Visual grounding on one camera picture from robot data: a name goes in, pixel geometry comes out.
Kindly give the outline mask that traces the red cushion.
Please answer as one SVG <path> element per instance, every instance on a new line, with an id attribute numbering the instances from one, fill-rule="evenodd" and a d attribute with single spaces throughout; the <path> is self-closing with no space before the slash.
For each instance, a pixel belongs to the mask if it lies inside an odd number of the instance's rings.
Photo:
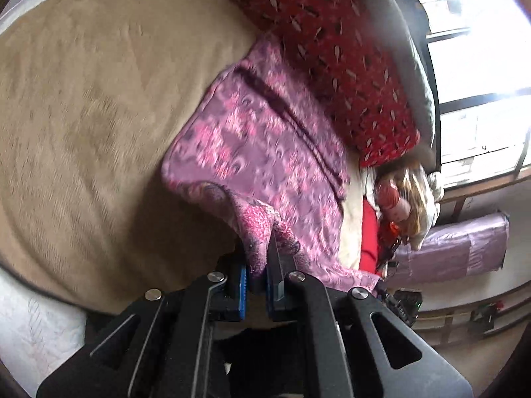
<path id="1" fill-rule="evenodd" d="M 376 273 L 378 260 L 378 219 L 373 207 L 364 199 L 359 270 Z"/>

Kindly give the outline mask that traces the grey pillow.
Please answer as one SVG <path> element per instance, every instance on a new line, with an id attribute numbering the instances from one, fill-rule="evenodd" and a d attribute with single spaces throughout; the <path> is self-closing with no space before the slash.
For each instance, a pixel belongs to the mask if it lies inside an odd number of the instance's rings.
<path id="1" fill-rule="evenodd" d="M 427 16 L 417 0 L 362 0 L 372 16 L 376 39 L 391 52 L 411 106 L 420 141 L 406 156 L 426 170 L 439 168 L 438 97 L 426 43 Z"/>

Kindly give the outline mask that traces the red patterned pillow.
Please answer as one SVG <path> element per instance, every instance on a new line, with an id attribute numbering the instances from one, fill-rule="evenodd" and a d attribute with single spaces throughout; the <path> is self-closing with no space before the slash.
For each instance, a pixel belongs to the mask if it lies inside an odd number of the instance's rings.
<path id="1" fill-rule="evenodd" d="M 277 36 L 361 166 L 382 166 L 417 146 L 420 134 L 396 65 L 362 0 L 232 1 Z"/>

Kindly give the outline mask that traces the beige fleece blanket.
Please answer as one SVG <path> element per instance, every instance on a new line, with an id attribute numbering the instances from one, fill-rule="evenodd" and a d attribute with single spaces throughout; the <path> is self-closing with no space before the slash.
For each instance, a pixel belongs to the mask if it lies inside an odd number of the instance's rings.
<path id="1" fill-rule="evenodd" d="M 241 240 L 169 190 L 162 162 L 218 75 L 265 35 L 230 0 L 46 0 L 19 17 L 1 36 L 2 266 L 111 314 L 211 271 Z M 361 199 L 345 152 L 347 267 Z"/>

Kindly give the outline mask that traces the purple floral garment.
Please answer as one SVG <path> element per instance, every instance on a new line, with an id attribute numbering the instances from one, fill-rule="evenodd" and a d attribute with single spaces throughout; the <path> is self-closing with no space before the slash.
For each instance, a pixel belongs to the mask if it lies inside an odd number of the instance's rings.
<path id="1" fill-rule="evenodd" d="M 376 287 L 376 275 L 339 261 L 345 147 L 272 35 L 218 75 L 167 150 L 161 176 L 239 236 L 253 276 L 275 242 L 329 288 Z"/>

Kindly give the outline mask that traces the window frame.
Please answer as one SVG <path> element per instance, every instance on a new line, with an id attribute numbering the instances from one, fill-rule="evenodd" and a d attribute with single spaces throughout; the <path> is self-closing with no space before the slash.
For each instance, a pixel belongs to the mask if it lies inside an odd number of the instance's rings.
<path id="1" fill-rule="evenodd" d="M 530 196 L 530 20 L 518 0 L 396 0 L 436 105 L 448 224 Z"/>

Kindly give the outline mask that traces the purple wrapped box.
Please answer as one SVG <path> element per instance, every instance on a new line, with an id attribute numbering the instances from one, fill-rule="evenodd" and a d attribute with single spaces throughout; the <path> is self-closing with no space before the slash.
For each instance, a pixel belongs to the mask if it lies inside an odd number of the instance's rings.
<path id="1" fill-rule="evenodd" d="M 391 287 L 438 283 L 503 267 L 509 219 L 502 212 L 432 228 L 417 251 L 397 249 L 386 282 Z"/>

